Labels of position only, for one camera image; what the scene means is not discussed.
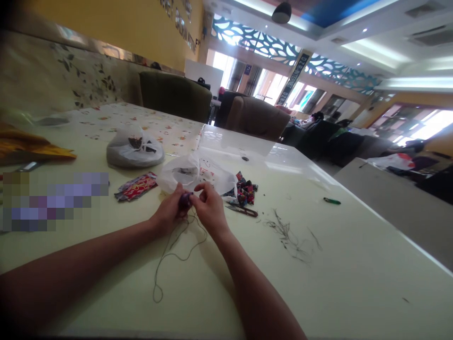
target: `bag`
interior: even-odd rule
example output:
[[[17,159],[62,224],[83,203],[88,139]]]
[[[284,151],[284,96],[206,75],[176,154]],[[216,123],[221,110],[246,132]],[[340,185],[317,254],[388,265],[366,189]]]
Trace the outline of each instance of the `bag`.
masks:
[[[405,153],[394,153],[393,155],[386,157],[368,158],[366,162],[373,163],[384,168],[389,166],[401,170],[410,170],[412,168],[415,168],[415,164],[414,162],[412,162],[412,158]]]
[[[107,145],[107,163],[121,168],[148,168],[164,158],[162,144],[136,125],[120,127]]]
[[[193,191],[204,181],[211,183],[219,195],[234,189],[234,195],[237,197],[237,177],[223,170],[220,165],[198,150],[171,160],[163,166],[157,177],[157,184],[169,194],[176,190],[178,182],[181,182],[185,190]],[[223,199],[231,201],[234,197],[225,196]]]

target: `table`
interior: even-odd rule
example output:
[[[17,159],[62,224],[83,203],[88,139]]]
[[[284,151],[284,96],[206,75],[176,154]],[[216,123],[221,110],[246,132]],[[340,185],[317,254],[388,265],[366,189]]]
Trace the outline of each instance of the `table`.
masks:
[[[409,179],[360,158],[353,159],[334,178],[453,270],[453,205],[419,189]]]
[[[113,193],[143,170],[107,166],[107,142],[86,138],[72,125],[35,133],[74,149],[73,163],[36,169],[108,172],[109,196],[77,221],[61,221],[56,232],[11,232],[0,236],[3,272],[59,249],[149,218],[163,194],[157,187],[138,201],[119,204]],[[293,147],[204,126],[199,150],[259,184],[253,219],[226,210],[232,232],[288,304],[309,338],[450,339],[453,277],[410,243],[396,228]],[[165,162],[173,159],[168,156]],[[152,170],[159,174],[162,165]],[[16,166],[3,167],[2,171]],[[322,198],[341,201],[325,203]],[[263,225],[277,209],[299,239],[313,247],[312,263],[290,257],[278,234]],[[308,228],[322,246],[319,250]],[[195,225],[178,241],[185,255],[202,235]],[[164,289],[152,300],[153,277],[166,240],[140,250],[109,273],[85,298],[62,315],[48,334],[174,339],[243,339],[231,298],[232,281],[211,238],[190,259],[165,260]]]
[[[77,133],[94,140],[110,142],[123,124],[140,125],[152,130],[153,136],[169,155],[183,155],[194,151],[200,141],[203,123],[173,116],[141,106],[118,103],[73,110],[66,113]]]

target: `whiteboard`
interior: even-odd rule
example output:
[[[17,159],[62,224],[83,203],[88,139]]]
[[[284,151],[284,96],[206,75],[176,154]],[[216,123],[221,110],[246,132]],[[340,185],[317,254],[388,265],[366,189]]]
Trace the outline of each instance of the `whiteboard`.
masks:
[[[186,59],[185,77],[195,81],[202,77],[206,84],[211,85],[212,95],[217,97],[220,83],[222,82],[223,71],[209,65],[200,64],[190,59]]]

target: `green lighter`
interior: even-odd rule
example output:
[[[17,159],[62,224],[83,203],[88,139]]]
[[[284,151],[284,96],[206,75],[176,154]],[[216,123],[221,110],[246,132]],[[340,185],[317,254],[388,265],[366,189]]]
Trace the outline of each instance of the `green lighter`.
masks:
[[[341,204],[340,201],[336,201],[336,200],[333,200],[333,199],[330,199],[330,198],[327,198],[327,197],[324,197],[324,201],[326,201],[327,203],[332,203],[332,204],[336,204],[336,205],[340,205]]]

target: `scissors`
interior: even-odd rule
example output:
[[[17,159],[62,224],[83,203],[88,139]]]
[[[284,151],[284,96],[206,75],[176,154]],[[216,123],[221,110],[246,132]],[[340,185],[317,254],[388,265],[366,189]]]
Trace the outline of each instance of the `scissors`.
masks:
[[[236,204],[236,203],[230,203],[228,202],[229,205],[231,206],[226,206],[228,209],[230,210],[233,210],[237,213],[243,213],[244,215],[248,215],[248,216],[251,216],[251,217],[258,217],[258,213],[254,210],[250,210],[250,209],[247,209],[247,208],[243,208],[241,207],[240,205]]]

